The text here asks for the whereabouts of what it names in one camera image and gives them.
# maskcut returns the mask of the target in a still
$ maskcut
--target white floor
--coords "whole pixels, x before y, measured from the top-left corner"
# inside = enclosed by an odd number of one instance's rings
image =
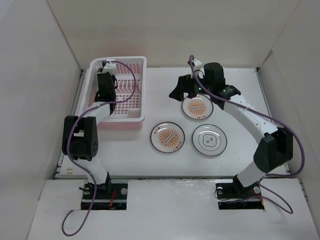
[[[215,105],[208,119],[190,120],[182,112],[181,102],[168,97],[177,85],[178,77],[189,73],[189,68],[147,68],[142,129],[98,131],[97,156],[112,177],[230,177],[253,161],[258,145],[232,116]],[[255,69],[225,68],[224,74],[227,84],[238,88],[258,111],[268,113]],[[180,125],[186,137],[183,147],[172,154],[160,153],[150,143],[152,128],[164,121]],[[194,148],[192,133],[202,124],[216,125],[225,132],[228,142],[221,155],[206,157]],[[286,174],[284,166],[274,172]],[[84,173],[65,157],[60,176],[74,178],[84,176]]]
[[[61,224],[80,207],[84,180],[47,180],[28,240],[319,240],[297,179],[266,179],[263,184],[292,206],[285,213],[268,201],[265,210],[219,210],[214,180],[129,181],[127,210],[92,211],[83,229],[65,237]],[[262,195],[283,202],[262,189]],[[65,230],[73,233],[87,211],[73,212]]]

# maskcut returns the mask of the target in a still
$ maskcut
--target white wall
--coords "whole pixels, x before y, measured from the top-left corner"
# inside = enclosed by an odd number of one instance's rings
[[[45,0],[0,1],[0,239],[28,236],[79,77]]]
[[[300,174],[320,233],[320,1],[301,0],[259,70],[271,113],[301,137],[306,164]],[[300,165],[300,153],[289,166]]]
[[[299,0],[48,0],[82,67],[146,56],[149,66],[259,67]]]

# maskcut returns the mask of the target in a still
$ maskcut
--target white plate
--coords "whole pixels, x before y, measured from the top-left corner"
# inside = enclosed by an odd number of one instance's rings
[[[182,110],[189,118],[203,120],[211,116],[214,111],[214,105],[206,96],[197,94],[194,98],[186,97],[183,100]]]
[[[227,147],[227,136],[219,127],[204,124],[197,127],[192,134],[194,147],[203,155],[217,156]]]
[[[150,134],[152,145],[158,151],[170,154],[178,151],[185,143],[185,133],[182,128],[170,121],[159,123]]]

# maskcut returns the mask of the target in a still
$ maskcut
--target plastic bin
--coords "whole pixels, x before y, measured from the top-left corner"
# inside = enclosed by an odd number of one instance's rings
[[[93,60],[86,72],[84,79],[83,97],[81,99],[79,112],[91,107],[98,91],[98,69],[106,59],[114,59],[127,64],[134,72],[136,78],[135,94],[124,103],[118,103],[114,112],[104,118],[99,124],[99,129],[112,130],[137,130],[142,128],[145,119],[145,97],[146,97],[146,70],[147,59],[144,56],[119,56],[103,57]],[[115,75],[118,88],[115,90],[116,100],[125,100],[134,89],[134,78],[130,71],[121,64],[116,64]]]

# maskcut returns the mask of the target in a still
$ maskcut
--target orange sunburst pattern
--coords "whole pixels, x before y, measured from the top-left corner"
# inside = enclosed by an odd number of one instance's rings
[[[195,116],[203,115],[207,111],[207,105],[200,100],[192,100],[191,102],[189,102],[187,107],[189,113]]]
[[[165,148],[174,148],[179,143],[179,134],[176,130],[166,129],[159,134],[159,143]]]

